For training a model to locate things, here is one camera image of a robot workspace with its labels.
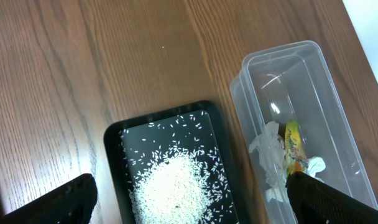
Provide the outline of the pile of white rice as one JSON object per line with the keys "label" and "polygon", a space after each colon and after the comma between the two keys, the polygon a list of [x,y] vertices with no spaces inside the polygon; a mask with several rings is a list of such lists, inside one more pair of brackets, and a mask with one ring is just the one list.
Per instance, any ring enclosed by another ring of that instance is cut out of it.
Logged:
{"label": "pile of white rice", "polygon": [[136,223],[238,223],[205,110],[123,129],[119,139]]}

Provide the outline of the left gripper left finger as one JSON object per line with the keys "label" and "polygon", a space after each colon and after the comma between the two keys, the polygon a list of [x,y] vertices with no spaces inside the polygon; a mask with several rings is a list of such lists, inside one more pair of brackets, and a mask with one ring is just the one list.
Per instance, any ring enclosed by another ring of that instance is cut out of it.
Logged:
{"label": "left gripper left finger", "polygon": [[89,224],[98,200],[95,178],[82,174],[51,192],[3,216],[0,223]]}

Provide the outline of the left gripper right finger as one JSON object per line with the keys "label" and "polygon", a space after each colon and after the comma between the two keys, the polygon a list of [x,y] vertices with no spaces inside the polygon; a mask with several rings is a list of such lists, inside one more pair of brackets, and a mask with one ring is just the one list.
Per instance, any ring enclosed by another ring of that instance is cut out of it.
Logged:
{"label": "left gripper right finger", "polygon": [[303,172],[289,175],[286,188],[299,224],[378,223],[378,210]]}

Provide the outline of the clear plastic bin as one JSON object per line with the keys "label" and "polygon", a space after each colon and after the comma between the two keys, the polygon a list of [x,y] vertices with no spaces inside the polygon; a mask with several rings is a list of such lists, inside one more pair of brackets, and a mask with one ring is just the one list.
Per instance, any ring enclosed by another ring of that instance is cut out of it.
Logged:
{"label": "clear plastic bin", "polygon": [[378,204],[324,55],[306,40],[261,50],[244,57],[230,91],[252,169],[271,223],[295,223],[290,202],[266,200],[265,170],[250,143],[270,121],[279,134],[289,120],[299,124],[307,157],[322,157],[326,169],[316,178],[372,207]]}

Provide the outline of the white tissue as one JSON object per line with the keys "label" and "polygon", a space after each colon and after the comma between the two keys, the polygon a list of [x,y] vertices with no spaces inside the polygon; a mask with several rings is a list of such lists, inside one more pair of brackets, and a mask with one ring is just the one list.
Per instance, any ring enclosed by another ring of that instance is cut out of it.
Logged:
{"label": "white tissue", "polygon": [[[257,136],[249,146],[249,152],[259,153],[260,166],[265,170],[265,182],[270,186],[265,191],[266,200],[276,200],[287,202],[286,182],[288,179],[285,166],[285,127],[283,136],[279,134],[279,123],[270,121],[265,125],[265,132]],[[308,169],[303,172],[313,178],[316,174],[326,169],[326,164],[322,157],[307,157]]]}

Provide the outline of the yellow green snack wrapper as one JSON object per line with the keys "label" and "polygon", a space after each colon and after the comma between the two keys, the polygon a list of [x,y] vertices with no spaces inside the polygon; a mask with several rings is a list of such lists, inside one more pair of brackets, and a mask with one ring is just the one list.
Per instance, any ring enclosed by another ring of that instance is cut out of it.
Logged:
{"label": "yellow green snack wrapper", "polygon": [[308,160],[303,148],[299,124],[295,120],[289,120],[285,127],[285,157],[284,166],[287,175],[294,172],[305,172],[308,169]]}

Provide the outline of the black plastic tray bin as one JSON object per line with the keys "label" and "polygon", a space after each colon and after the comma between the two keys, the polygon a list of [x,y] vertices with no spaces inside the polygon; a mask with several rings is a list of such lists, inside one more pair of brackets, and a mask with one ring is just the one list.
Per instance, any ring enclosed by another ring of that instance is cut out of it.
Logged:
{"label": "black plastic tray bin", "polygon": [[123,223],[249,223],[214,103],[118,121],[104,145]]}

